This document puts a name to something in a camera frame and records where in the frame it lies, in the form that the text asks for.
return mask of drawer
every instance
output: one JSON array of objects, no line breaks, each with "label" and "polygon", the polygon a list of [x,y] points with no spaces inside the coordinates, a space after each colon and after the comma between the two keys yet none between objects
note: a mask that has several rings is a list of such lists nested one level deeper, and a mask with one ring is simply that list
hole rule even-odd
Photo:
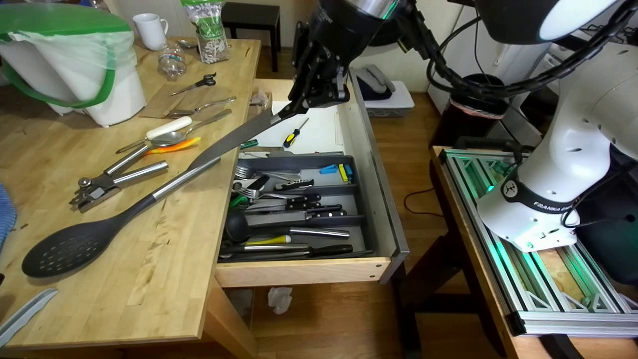
[{"label": "drawer", "polygon": [[[290,80],[260,80],[258,86],[274,94],[274,110],[286,104]],[[278,259],[278,261],[220,261],[216,277],[222,287],[306,285],[348,281],[390,281],[410,255],[406,233],[396,209],[390,181],[374,144],[374,132],[362,94],[348,104],[312,110],[258,136],[260,146],[282,146],[306,118],[308,126],[292,146],[296,158],[326,160],[352,158],[358,174],[358,215],[364,217],[356,235],[358,255]],[[238,164],[256,162],[242,156]]]}]

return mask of glass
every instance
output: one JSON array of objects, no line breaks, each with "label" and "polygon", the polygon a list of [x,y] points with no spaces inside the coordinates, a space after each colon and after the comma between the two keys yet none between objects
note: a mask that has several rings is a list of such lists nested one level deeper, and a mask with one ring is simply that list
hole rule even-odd
[{"label": "glass", "polygon": [[230,58],[230,44],[222,24],[222,6],[222,0],[202,0],[198,4],[186,4],[186,12],[198,30],[200,60],[204,64],[214,64]]},{"label": "glass", "polygon": [[186,74],[186,60],[184,60],[180,46],[174,46],[174,44],[164,46],[160,50],[158,68],[172,82],[176,82],[180,76],[184,76]]}]

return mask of open drawer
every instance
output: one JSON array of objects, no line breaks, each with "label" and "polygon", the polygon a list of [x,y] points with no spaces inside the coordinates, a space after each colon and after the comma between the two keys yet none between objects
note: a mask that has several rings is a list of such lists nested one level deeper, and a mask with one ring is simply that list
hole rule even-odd
[{"label": "open drawer", "polygon": [[[286,104],[290,80],[260,80],[258,86],[274,94],[274,110]],[[390,281],[410,253],[406,233],[396,211],[390,181],[374,144],[374,132],[364,108],[362,94],[334,108],[312,110],[296,116],[262,136],[260,146],[282,146],[284,138],[304,126],[302,136],[290,148],[292,156],[256,160],[242,156],[238,166],[280,170],[284,164],[304,164],[302,168],[324,168],[346,162],[354,166],[356,183],[322,185],[324,195],[348,197],[348,223],[356,227],[352,241],[354,255],[274,259],[274,261],[220,261],[216,277],[224,287],[260,285],[304,285],[304,283],[348,283],[348,281]]]}]

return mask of screwdriver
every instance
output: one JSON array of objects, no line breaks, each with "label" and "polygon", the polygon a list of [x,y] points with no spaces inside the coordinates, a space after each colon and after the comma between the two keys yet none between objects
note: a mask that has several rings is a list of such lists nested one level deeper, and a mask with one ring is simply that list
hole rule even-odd
[{"label": "screwdriver", "polygon": [[310,120],[310,118],[306,118],[304,124],[302,124],[300,128],[296,128],[294,134],[286,136],[284,148],[290,148],[290,146],[298,140],[298,136],[302,134],[302,128],[308,124],[308,120]]}]

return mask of wooden countertop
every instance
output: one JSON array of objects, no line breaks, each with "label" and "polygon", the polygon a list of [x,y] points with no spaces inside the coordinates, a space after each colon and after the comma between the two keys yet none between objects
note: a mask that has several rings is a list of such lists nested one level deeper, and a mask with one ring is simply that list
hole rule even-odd
[{"label": "wooden countertop", "polygon": [[[489,263],[485,263],[485,257],[479,249],[479,239],[475,237],[475,229],[467,213],[461,209],[463,201],[461,197],[450,187],[453,179],[444,172],[442,162],[444,148],[434,150],[434,164],[438,170],[438,176],[444,181],[448,201],[453,207],[455,221],[459,223],[459,233],[463,237],[465,249],[471,257],[473,267],[477,269],[477,279],[481,283],[481,289],[487,297],[487,307],[493,315],[493,321],[497,325],[501,343],[505,345],[507,357],[529,357],[529,359],[541,359],[551,357],[537,335],[513,335],[507,319],[507,309],[501,305],[501,289],[497,279],[493,277],[493,271],[489,269]],[[615,357],[615,359],[631,359],[638,357],[638,345],[633,339],[593,339],[593,337],[575,337],[575,347],[583,357]]]},{"label": "wooden countertop", "polygon": [[[152,100],[166,80],[158,74],[156,54],[138,54],[144,92]],[[260,42],[254,40],[232,42],[232,58],[220,64],[206,66],[190,58],[188,74],[178,86],[218,72],[220,94],[238,96],[234,114],[202,128],[204,140],[194,150],[144,158],[138,166],[166,158],[170,172],[125,187],[89,213],[73,211],[69,205],[79,179],[99,176],[123,158],[117,156],[119,148],[142,140],[150,128],[166,120],[138,116],[115,128],[101,128],[81,114],[59,120],[49,106],[15,88],[0,88],[0,183],[19,207],[17,229],[0,253],[0,271],[7,275],[0,285],[0,321],[37,293],[49,287],[61,291],[9,343],[11,349],[194,341],[204,337],[204,331],[220,331],[238,321],[214,279],[236,152],[129,223],[89,267],[57,281],[31,279],[21,267],[25,255],[47,235],[121,213],[184,172],[204,148],[244,124],[258,58]],[[208,307],[212,299],[222,299],[220,311],[230,311],[216,313]]]}]

